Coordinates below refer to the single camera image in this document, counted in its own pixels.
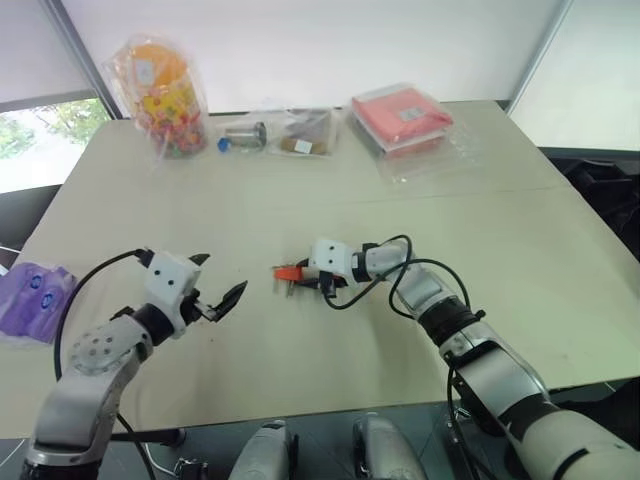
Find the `white robot part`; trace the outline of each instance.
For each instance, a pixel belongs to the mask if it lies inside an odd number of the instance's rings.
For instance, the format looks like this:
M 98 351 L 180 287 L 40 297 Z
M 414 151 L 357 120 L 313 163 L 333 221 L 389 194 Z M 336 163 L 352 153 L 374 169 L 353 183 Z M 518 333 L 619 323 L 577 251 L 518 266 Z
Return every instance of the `white robot part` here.
M 144 286 L 146 301 L 155 305 L 164 313 L 174 328 L 173 338 L 179 338 L 187 328 L 180 304 L 196 284 L 200 276 L 200 267 L 188 258 L 177 257 L 167 252 L 153 256 Z
M 309 266 L 323 272 L 331 272 L 344 278 L 349 285 L 355 283 L 353 269 L 357 267 L 355 250 L 349 245 L 321 238 L 311 247 Z

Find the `label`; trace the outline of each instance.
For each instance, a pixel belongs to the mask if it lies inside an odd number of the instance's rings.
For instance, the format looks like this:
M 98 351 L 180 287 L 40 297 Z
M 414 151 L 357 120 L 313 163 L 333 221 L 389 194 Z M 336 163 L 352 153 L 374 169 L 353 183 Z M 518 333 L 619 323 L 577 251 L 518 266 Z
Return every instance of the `label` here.
M 153 73 L 153 62 L 151 60 L 136 60 L 134 67 L 136 69 L 136 80 L 140 85 L 145 87 L 153 85 L 156 76 Z
M 311 153 L 311 147 L 313 147 L 313 143 L 307 142 L 305 140 L 297 140 L 296 146 L 293 147 L 293 150 L 308 155 Z
M 412 107 L 398 112 L 398 115 L 400 115 L 400 118 L 403 121 L 410 122 L 411 120 L 415 120 L 416 118 L 424 117 L 426 115 L 426 112 L 420 107 Z

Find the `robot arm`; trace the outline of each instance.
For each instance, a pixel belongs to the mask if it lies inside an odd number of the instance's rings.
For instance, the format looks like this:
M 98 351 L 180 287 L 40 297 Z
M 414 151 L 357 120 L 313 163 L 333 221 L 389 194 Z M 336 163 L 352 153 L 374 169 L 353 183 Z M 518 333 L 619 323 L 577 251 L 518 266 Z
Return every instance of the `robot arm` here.
M 220 320 L 246 287 L 236 285 L 216 307 L 204 305 L 195 284 L 208 255 L 151 255 L 147 303 L 122 309 L 72 345 L 68 366 L 40 410 L 21 479 L 96 478 L 120 397 L 142 362 L 201 316 Z
M 320 288 L 331 297 L 333 275 L 347 283 L 370 281 L 406 257 L 400 243 L 365 244 L 355 251 L 319 240 L 309 265 L 320 271 Z M 398 275 L 400 268 L 385 280 L 395 282 Z M 553 405 L 537 372 L 434 272 L 413 263 L 396 291 L 455 370 L 454 387 L 474 416 L 499 425 L 533 480 L 637 478 L 638 452 L 587 417 Z

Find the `orange object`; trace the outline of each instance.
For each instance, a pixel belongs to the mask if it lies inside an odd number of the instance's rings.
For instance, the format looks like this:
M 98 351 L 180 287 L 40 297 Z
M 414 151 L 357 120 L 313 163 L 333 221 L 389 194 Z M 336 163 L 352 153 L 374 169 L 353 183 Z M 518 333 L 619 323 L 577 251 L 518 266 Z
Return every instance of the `orange object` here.
M 300 282 L 302 281 L 302 267 L 278 267 L 273 270 L 273 277 L 278 280 L 286 280 L 289 282 Z

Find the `purple package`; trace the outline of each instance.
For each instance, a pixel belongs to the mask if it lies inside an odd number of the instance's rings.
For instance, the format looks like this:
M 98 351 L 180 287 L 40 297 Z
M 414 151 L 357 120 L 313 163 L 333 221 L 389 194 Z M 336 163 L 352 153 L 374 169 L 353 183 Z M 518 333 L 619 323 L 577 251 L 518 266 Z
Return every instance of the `purple package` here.
M 52 343 L 76 279 L 62 267 L 21 263 L 0 277 L 0 331 Z

